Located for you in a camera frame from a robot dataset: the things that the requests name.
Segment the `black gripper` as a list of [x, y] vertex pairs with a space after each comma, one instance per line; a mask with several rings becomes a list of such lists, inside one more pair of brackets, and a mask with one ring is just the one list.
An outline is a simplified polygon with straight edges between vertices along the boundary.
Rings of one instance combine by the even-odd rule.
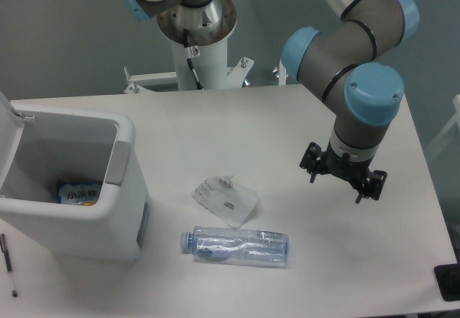
[[326, 174], [349, 182], [358, 192], [355, 203], [359, 204], [362, 199], [379, 200], [387, 179], [386, 171], [370, 171], [370, 163], [370, 159], [351, 161], [349, 155], [339, 156], [332, 147], [327, 147], [324, 152], [318, 144], [311, 142], [299, 166], [310, 175], [310, 183], [314, 183], [317, 175]]

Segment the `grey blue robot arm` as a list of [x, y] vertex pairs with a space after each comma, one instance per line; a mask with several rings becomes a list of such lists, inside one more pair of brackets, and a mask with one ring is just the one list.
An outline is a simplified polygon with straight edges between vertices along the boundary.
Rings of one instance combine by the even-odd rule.
[[[384, 171], [372, 162], [404, 95], [404, 83], [377, 57], [412, 36], [419, 25], [413, 0], [326, 0], [342, 24], [324, 35], [293, 33], [280, 60], [287, 73], [335, 114], [326, 149], [311, 143], [300, 167], [311, 177], [348, 182], [358, 199], [378, 199]], [[231, 0], [125, 0], [139, 21], [156, 18], [175, 52], [182, 90], [228, 88], [226, 41], [236, 26]]]

